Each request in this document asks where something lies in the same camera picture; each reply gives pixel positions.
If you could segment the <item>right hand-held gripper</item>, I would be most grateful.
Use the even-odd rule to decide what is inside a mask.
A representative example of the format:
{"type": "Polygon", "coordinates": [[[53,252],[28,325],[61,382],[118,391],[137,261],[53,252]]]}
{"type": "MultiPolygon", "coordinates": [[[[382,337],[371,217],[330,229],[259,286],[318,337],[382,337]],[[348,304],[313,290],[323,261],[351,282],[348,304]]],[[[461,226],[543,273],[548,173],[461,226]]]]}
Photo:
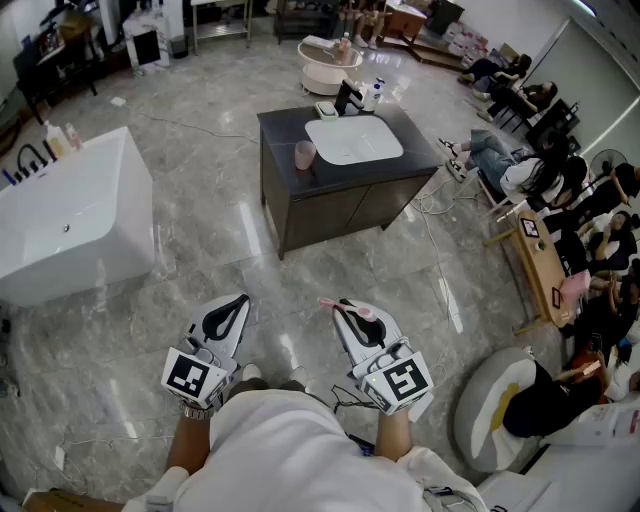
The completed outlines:
{"type": "Polygon", "coordinates": [[[382,413],[389,416],[412,407],[432,392],[434,383],[423,355],[411,348],[407,337],[399,338],[400,328],[388,312],[359,300],[341,298],[340,303],[368,309],[375,317],[365,319],[355,312],[332,308],[343,347],[351,362],[359,363],[352,368],[351,377],[382,413]],[[369,348],[376,347],[386,348],[368,358],[369,348]]]}

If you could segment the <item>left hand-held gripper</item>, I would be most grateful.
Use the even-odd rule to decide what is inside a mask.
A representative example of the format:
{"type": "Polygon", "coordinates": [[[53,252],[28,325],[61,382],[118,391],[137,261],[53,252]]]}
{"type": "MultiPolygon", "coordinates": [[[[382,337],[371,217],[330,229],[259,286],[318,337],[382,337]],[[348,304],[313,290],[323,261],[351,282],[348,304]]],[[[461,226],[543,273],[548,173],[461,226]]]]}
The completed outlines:
{"type": "Polygon", "coordinates": [[[250,306],[245,293],[221,296],[200,306],[189,332],[169,349],[162,386],[191,407],[212,407],[240,367],[234,356],[250,306]]]}

